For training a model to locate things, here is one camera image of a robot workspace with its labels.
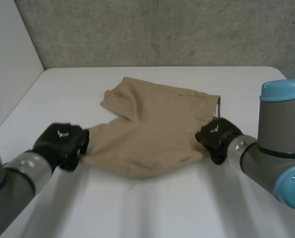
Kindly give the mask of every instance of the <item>light blue cap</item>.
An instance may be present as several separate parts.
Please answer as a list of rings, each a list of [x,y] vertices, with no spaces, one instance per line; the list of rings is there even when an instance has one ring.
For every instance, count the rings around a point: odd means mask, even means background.
[[[260,100],[281,102],[295,99],[295,79],[266,82],[262,85]]]
[[[276,180],[274,196],[277,200],[295,209],[295,165]]]

